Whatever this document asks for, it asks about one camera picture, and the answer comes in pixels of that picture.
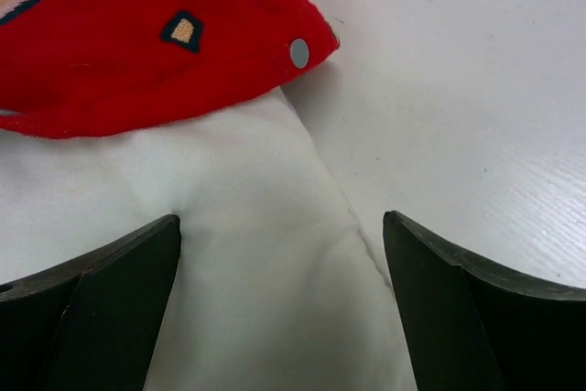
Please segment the red cartoon print pillowcase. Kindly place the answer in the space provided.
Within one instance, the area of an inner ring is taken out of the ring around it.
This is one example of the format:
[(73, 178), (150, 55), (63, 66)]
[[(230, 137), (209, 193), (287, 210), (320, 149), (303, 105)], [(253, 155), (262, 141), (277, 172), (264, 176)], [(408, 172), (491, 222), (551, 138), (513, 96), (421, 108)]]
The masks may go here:
[(310, 0), (1, 0), (1, 126), (68, 139), (191, 119), (339, 45)]

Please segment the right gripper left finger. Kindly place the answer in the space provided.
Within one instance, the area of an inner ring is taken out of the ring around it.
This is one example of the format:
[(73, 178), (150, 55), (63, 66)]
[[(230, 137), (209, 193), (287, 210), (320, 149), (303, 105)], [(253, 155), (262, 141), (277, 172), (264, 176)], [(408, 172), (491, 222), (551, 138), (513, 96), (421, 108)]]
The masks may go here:
[(144, 387), (179, 265), (166, 215), (84, 255), (1, 286), (4, 390)]

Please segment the white pillow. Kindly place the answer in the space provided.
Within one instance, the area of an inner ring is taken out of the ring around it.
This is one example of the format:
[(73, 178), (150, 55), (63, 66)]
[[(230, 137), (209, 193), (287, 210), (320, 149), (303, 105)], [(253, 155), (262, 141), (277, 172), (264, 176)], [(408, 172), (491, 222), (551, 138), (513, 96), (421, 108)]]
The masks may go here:
[(380, 242), (280, 90), (106, 138), (1, 135), (1, 278), (175, 214), (149, 390), (412, 390)]

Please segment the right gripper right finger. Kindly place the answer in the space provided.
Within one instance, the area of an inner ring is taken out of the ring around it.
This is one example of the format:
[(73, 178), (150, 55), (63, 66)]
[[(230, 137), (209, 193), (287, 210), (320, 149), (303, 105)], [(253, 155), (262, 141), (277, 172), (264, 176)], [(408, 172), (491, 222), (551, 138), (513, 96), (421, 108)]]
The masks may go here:
[(503, 266), (400, 212), (383, 237), (420, 390), (582, 390), (585, 291)]

